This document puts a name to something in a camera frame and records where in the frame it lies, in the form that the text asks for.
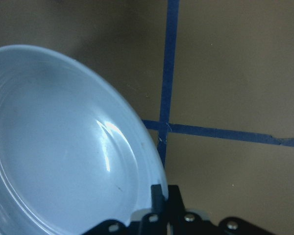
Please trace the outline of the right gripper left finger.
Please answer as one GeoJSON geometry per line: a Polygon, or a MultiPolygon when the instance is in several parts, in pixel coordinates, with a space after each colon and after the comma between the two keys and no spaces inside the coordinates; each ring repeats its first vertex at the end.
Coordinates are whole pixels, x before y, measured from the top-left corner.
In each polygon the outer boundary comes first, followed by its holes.
{"type": "Polygon", "coordinates": [[[160,217],[166,217],[167,203],[163,195],[160,184],[152,185],[151,190],[151,212],[159,215],[160,217]]]}

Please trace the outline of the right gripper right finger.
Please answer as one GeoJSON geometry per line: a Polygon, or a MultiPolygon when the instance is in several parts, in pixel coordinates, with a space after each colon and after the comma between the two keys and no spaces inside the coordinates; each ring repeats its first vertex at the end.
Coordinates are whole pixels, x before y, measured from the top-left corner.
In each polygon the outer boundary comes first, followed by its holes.
{"type": "Polygon", "coordinates": [[[167,216],[169,220],[181,220],[185,214],[185,206],[178,185],[168,185],[167,216]]]}

